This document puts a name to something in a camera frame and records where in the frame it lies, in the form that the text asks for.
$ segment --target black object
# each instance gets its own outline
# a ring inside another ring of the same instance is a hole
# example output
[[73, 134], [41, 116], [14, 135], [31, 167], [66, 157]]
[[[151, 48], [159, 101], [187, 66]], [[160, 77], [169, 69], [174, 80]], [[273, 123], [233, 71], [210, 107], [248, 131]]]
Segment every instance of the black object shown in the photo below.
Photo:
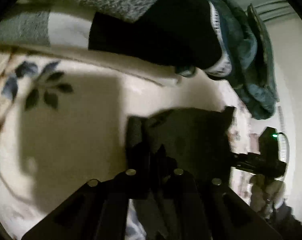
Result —
[[[278, 169], [282, 164], [272, 169], [268, 163], [278, 160], [275, 159], [278, 147], [272, 134], [268, 136], [272, 132], [272, 128], [267, 128], [259, 141], [261, 149], [267, 150], [264, 154], [253, 161], [241, 157], [241, 162], [230, 165], [239, 167], [239, 163], [245, 163], [253, 173], [283, 175], [284, 170]], [[177, 169], [175, 159], [166, 156], [164, 147], [151, 155], [147, 146], [140, 143], [131, 154], [134, 162], [130, 161], [129, 167], [135, 169], [106, 182], [89, 181], [22, 240], [122, 240], [128, 200], [146, 199], [150, 190], [162, 190], [165, 198], [174, 200], [183, 240], [209, 240], [211, 236], [214, 240], [242, 240], [248, 239], [248, 235], [253, 240], [282, 239], [226, 183], [212, 178], [199, 184], [189, 172]]]

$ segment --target screw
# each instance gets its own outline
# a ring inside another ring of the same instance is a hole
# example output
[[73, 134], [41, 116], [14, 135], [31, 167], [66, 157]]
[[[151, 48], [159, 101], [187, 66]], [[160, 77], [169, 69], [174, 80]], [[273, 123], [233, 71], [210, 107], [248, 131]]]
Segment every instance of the screw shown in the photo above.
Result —
[[99, 184], [99, 181], [97, 179], [91, 179], [87, 182], [87, 184], [90, 186], [90, 187], [96, 187], [97, 184]]
[[219, 185], [221, 185], [221, 183], [222, 183], [221, 179], [218, 179], [218, 178], [212, 179], [213, 185], [219, 186]]
[[128, 169], [125, 173], [128, 176], [134, 176], [136, 174], [136, 170], [134, 170], [134, 169]]
[[183, 174], [183, 169], [175, 169], [173, 172], [174, 172], [175, 175], [179, 176], [179, 175]]

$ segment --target wire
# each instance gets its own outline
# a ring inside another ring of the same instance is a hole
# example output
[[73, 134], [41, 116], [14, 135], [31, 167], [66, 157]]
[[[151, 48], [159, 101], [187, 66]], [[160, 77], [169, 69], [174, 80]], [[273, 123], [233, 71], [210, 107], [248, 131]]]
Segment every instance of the wire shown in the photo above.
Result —
[[286, 170], [285, 170], [285, 174], [283, 174], [283, 177], [281, 179], [281, 181], [284, 181], [285, 180], [285, 176], [287, 175], [287, 170], [288, 170], [288, 165], [289, 165], [289, 158], [290, 158], [290, 147], [289, 147], [289, 139], [287, 137], [287, 135], [283, 132], [279, 132], [278, 135], [281, 134], [284, 136], [285, 140], [286, 140], [286, 144], [287, 144], [287, 152], [286, 152], [286, 163], [287, 163], [287, 166], [286, 166]]

